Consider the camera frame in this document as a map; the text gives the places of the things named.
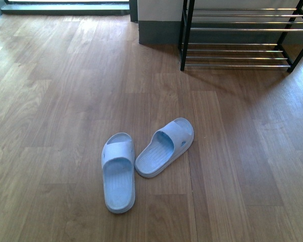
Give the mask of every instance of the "white wall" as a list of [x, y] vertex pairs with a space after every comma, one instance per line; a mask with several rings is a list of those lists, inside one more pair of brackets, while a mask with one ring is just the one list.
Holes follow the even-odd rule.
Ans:
[[[196, 8], [295, 8], [298, 0], [195, 0]], [[138, 0], [140, 21], [180, 21], [183, 0]]]

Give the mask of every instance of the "metal rack bar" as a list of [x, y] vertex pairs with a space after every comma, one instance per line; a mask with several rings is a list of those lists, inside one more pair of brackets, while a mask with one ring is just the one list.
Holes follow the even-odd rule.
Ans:
[[296, 9], [203, 9], [197, 8], [194, 11], [295, 11]]
[[276, 17], [276, 18], [301, 18], [303, 17], [303, 14], [285, 14], [285, 15], [280, 15], [280, 14], [196, 14], [194, 17], [258, 17], [258, 18], [271, 18], [271, 17]]
[[252, 60], [276, 60], [276, 61], [281, 61], [281, 60], [287, 60], [287, 58], [282, 58], [282, 57], [217, 57], [217, 56], [187, 56], [187, 59], [242, 59], [242, 60], [247, 60], [247, 59], [252, 59]]
[[281, 53], [281, 50], [238, 50], [238, 49], [188, 49], [188, 51], [200, 52], [253, 52], [253, 53]]
[[193, 31], [303, 32], [303, 29], [191, 28]]
[[[194, 23], [204, 23], [204, 21], [193, 21]], [[207, 24], [303, 24], [303, 22], [233, 22], [233, 21], [207, 21]]]
[[[303, 7], [303, 0], [299, 0], [296, 8], [265, 8], [265, 9], [251, 9], [251, 8], [244, 8], [244, 9], [194, 9], [194, 2], [195, 0], [190, 0], [189, 1], [189, 6], [187, 8], [187, 1], [184, 0], [183, 3], [183, 12], [182, 12], [182, 23], [181, 23], [181, 31], [180, 31], [180, 38], [179, 38], [179, 50], [180, 50], [180, 57], [181, 57], [181, 68], [180, 70], [183, 71], [185, 66], [199, 66], [199, 67], [260, 67], [260, 68], [288, 68], [288, 72], [292, 72], [298, 62], [301, 60], [303, 57], [303, 49], [300, 51], [298, 56], [296, 57], [295, 61], [292, 61], [284, 47], [282, 46], [282, 42], [284, 41], [286, 35], [288, 32], [303, 32], [303, 28], [299, 28], [299, 25], [303, 26], [303, 10], [301, 9]], [[231, 13], [230, 11], [248, 11], [248, 12], [254, 12], [253, 14], [250, 13], [238, 13], [236, 12]], [[292, 11], [292, 14], [286, 13], [281, 13], [281, 11]], [[226, 17], [257, 17], [257, 18], [286, 18], [289, 17], [288, 21], [207, 21], [207, 24], [249, 24], [253, 25], [254, 28], [252, 27], [245, 27], [241, 28], [238, 26], [237, 28], [218, 28], [218, 27], [191, 27], [192, 25], [192, 18], [196, 17], [196, 19], [193, 19], [193, 24], [194, 23], [204, 23], [198, 20], [200, 17], [221, 17], [221, 18], [226, 18]], [[256, 28], [255, 26], [262, 24], [262, 25], [285, 25], [285, 28]], [[183, 41], [183, 33], [185, 29], [185, 38]], [[191, 31], [241, 31], [241, 32], [282, 32], [280, 35], [279, 40], [277, 43], [188, 43], [189, 35]], [[219, 49], [211, 48], [206, 49], [199, 47], [198, 45], [202, 46], [215, 46], [217, 45]], [[264, 47], [273, 47], [274, 49], [272, 50], [265, 50], [265, 49], [257, 49], [257, 50], [252, 50], [252, 49], [220, 49], [219, 46], [264, 46]], [[218, 55], [219, 53], [231, 53], [231, 54], [242, 54], [242, 53], [249, 53], [249, 54], [258, 54], [256, 55], [250, 55], [249, 57], [247, 56], [242, 56], [240, 57], [230, 57], [230, 56], [220, 56]], [[260, 56], [259, 54], [263, 53], [270, 53], [270, 54], [281, 54], [282, 56]], [[236, 60], [236, 61], [286, 61], [288, 65], [280, 64], [280, 65], [241, 65], [241, 64], [205, 64], [202, 63], [204, 60], [222, 60], [222, 61], [231, 61], [231, 60]]]
[[189, 67], [273, 67], [273, 68], [280, 68], [285, 67], [289, 68], [290, 65], [220, 65], [220, 64], [186, 64]]
[[276, 46], [277, 44], [256, 44], [256, 43], [189, 43], [189, 45], [269, 45]]

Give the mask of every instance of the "slide sandal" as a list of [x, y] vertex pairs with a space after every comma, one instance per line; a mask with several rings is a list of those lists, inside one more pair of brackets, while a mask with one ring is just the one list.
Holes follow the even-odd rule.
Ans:
[[137, 157], [135, 167], [144, 177], [154, 177], [183, 154], [192, 144], [191, 123], [180, 117], [154, 133], [150, 144]]
[[106, 206], [110, 212], [124, 213], [135, 202], [135, 152], [126, 133], [113, 135], [102, 150], [102, 173]]

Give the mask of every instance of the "rack leg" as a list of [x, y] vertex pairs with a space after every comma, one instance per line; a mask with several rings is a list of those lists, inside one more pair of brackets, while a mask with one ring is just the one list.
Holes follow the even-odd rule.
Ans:
[[186, 28], [185, 28], [184, 44], [183, 44], [183, 50], [182, 50], [182, 55], [181, 55], [181, 71], [183, 71], [185, 68], [188, 41], [189, 41], [190, 32], [191, 32], [193, 10], [194, 10], [194, 0], [190, 0], [189, 6], [188, 6], [188, 13], [187, 13], [187, 23], [186, 23]]
[[180, 26], [180, 35], [178, 39], [178, 49], [180, 50], [180, 55], [182, 54], [182, 40], [183, 40], [183, 33], [184, 33], [184, 26], [185, 26], [185, 20], [184, 20], [184, 13], [186, 13], [186, 7], [187, 7], [187, 0], [184, 0], [183, 2], [183, 11], [182, 11], [182, 18], [181, 18], [181, 26]]
[[299, 63], [299, 61], [302, 59], [302, 57], [303, 57], [303, 49], [298, 54], [297, 58], [295, 59], [295, 61], [291, 65], [291, 67], [287, 69], [287, 72], [291, 73], [294, 70], [294, 68], [296, 67], [296, 65]]
[[[301, 9], [303, 7], [303, 0], [300, 0], [296, 6], [296, 10], [293, 12], [293, 14], [298, 14], [298, 9]], [[289, 22], [294, 22], [296, 20], [296, 18], [290, 18]], [[285, 29], [290, 29], [292, 27], [291, 24], [286, 25]], [[282, 44], [286, 35], [288, 32], [283, 32], [281, 34], [281, 36], [279, 37], [278, 41], [277, 41], [277, 45]]]

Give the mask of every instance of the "wooden floor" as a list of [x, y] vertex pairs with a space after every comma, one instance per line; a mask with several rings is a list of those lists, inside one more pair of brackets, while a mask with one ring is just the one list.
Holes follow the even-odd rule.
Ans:
[[[180, 116], [188, 152], [110, 213], [104, 143], [127, 132], [137, 156]], [[303, 60], [181, 72], [129, 16], [2, 16], [0, 241], [303, 242]]]

